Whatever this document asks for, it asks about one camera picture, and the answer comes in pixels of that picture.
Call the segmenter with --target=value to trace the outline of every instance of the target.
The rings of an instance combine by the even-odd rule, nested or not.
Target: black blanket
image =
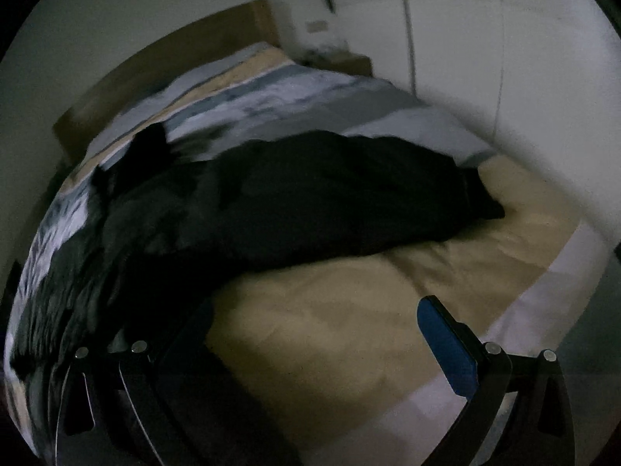
[[[78,347],[105,351],[120,330],[151,338],[247,271],[446,240],[504,215],[476,169],[398,138],[310,132],[179,163],[159,125],[94,171],[88,212],[27,303],[10,358],[46,456]]]

